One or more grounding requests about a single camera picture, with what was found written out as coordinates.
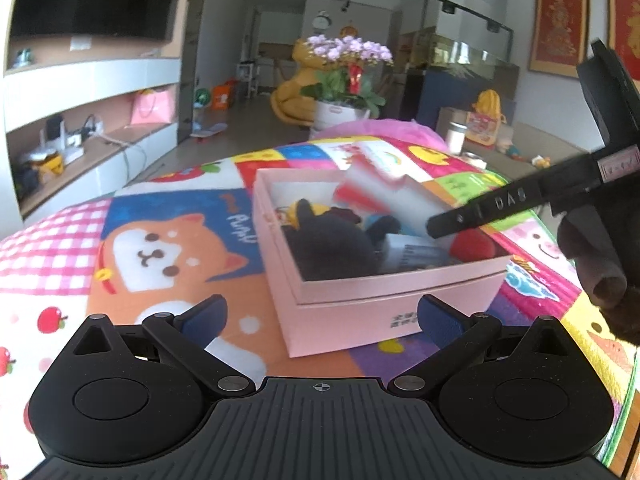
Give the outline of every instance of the silver screw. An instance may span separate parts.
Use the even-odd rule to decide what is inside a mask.
[[[229,375],[218,381],[218,387],[225,392],[240,392],[247,386],[249,386],[249,381],[237,375]]]
[[[426,383],[423,378],[415,375],[401,375],[395,378],[394,384],[406,392],[416,392],[423,389]]]

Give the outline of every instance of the colorful blanket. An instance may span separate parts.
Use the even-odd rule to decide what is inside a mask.
[[[119,324],[183,312],[213,293],[229,304],[207,350],[257,384],[276,376],[398,375],[437,350],[424,334],[289,359],[252,223],[259,168],[346,169],[362,152],[408,174],[451,205],[504,181],[459,159],[392,139],[327,139],[238,155],[68,208],[0,243],[0,478],[20,479],[41,459],[27,404],[42,374],[85,316]],[[609,465],[635,391],[636,348],[617,341],[580,290],[575,270],[530,212],[487,232],[511,254],[489,308],[506,324],[559,317],[605,383],[616,422],[599,458]],[[415,316],[398,319],[414,322]]]

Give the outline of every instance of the gray floor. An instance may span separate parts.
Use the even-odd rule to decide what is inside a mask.
[[[220,160],[240,153],[303,142],[308,130],[281,122],[271,110],[268,96],[236,103],[225,112],[209,111],[204,126],[225,122],[228,128],[203,142],[187,139],[143,171],[134,182]]]

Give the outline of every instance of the orchid plant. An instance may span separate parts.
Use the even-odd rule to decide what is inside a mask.
[[[317,72],[318,83],[302,87],[302,95],[341,106],[368,108],[372,118],[380,116],[380,107],[386,101],[373,91],[364,67],[380,62],[392,64],[393,56],[386,46],[353,36],[326,38],[322,34],[307,38],[305,45],[332,69]]]

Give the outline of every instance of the red ribbon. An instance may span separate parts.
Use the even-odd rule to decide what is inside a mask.
[[[360,93],[360,79],[363,69],[361,66],[352,63],[349,65],[349,93],[358,95]]]

